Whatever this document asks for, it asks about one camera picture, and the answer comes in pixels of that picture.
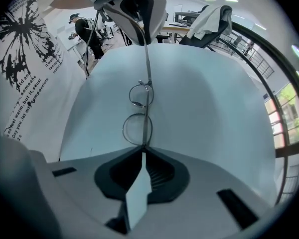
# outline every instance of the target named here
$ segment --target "person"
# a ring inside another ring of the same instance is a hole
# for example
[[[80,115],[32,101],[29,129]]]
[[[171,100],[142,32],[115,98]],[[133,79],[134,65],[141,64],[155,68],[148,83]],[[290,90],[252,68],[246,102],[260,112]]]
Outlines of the person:
[[[252,41],[250,41],[250,43],[248,43],[248,45],[247,45],[247,49],[246,49],[244,55],[247,56],[248,51],[252,50],[253,47],[254,47],[254,43]]]
[[[77,13],[77,14],[72,14],[70,16],[70,21],[72,23],[75,23],[74,35],[80,36],[83,41],[88,43],[90,35],[91,35],[91,30],[88,29],[89,24],[88,24],[87,20],[80,18],[79,13]],[[95,60],[101,59],[104,55],[101,45],[102,45],[102,43],[99,41],[96,33],[94,32],[92,34],[89,46],[93,50]]]
[[[241,42],[243,38],[239,35],[236,40],[234,41],[234,47],[237,48],[238,44]]]

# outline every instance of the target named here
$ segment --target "black graphic print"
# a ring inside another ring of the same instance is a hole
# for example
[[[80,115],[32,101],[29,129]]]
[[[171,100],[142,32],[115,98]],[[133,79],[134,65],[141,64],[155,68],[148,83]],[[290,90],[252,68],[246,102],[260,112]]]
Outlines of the black graphic print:
[[[51,58],[60,63],[61,57],[61,54],[55,52],[46,25],[39,16],[36,0],[25,0],[23,3],[21,17],[15,18],[16,13],[7,8],[0,18],[0,43],[11,42],[0,54],[0,70],[12,86],[15,84],[19,92],[17,74],[23,71],[32,77],[26,61],[26,45],[35,50],[43,63]]]

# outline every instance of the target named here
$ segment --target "desk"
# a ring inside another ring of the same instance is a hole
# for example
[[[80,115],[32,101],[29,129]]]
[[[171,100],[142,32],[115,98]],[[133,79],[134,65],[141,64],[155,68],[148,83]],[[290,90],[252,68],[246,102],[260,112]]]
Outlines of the desk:
[[[76,43],[74,43],[72,46],[70,46],[67,51],[70,53],[71,56],[75,57],[77,56],[78,60],[80,60],[82,62],[82,64],[84,64],[83,60],[82,60],[82,55],[78,52],[76,46],[80,43],[84,42],[82,39],[77,41]]]
[[[262,96],[244,69],[231,58],[186,45],[151,44],[149,59],[155,90],[150,145],[214,163],[268,203],[274,201],[272,129]],[[129,101],[139,79],[147,82],[143,47],[105,54],[73,105],[60,160],[133,146],[124,140],[122,125],[140,112]],[[133,131],[140,140],[142,126]]]
[[[186,27],[179,27],[179,26],[171,26],[170,24],[177,24],[177,25],[182,25],[181,23],[178,22],[173,22],[173,21],[165,21],[165,24],[163,28],[161,29],[161,32],[168,32],[171,33],[171,42],[175,43],[175,34],[183,34],[186,35],[188,31],[190,30],[189,26]]]

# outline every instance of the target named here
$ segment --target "black slot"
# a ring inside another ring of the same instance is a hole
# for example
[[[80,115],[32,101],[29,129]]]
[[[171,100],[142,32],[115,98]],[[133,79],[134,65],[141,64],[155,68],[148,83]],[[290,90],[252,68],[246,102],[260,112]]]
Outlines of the black slot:
[[[68,173],[73,173],[75,171],[76,171],[76,169],[74,167],[67,167],[67,168],[64,168],[64,169],[53,171],[52,173],[53,173],[54,177],[58,177],[58,176],[61,176],[61,175],[66,175]]]
[[[245,229],[258,220],[258,217],[243,203],[242,200],[230,189],[217,192],[238,225]]]

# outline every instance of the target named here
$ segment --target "window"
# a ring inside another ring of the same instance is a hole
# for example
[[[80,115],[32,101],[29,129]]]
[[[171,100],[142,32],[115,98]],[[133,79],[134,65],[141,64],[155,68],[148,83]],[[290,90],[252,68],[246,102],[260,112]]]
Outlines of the window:
[[[272,99],[265,102],[265,107],[273,130],[275,148],[282,148],[285,146],[282,119],[287,124],[289,143],[299,142],[299,98],[290,83],[276,96],[284,114],[283,118],[279,116]]]
[[[290,144],[299,142],[299,98],[291,83],[287,84],[277,94],[277,97],[282,105],[289,142]]]

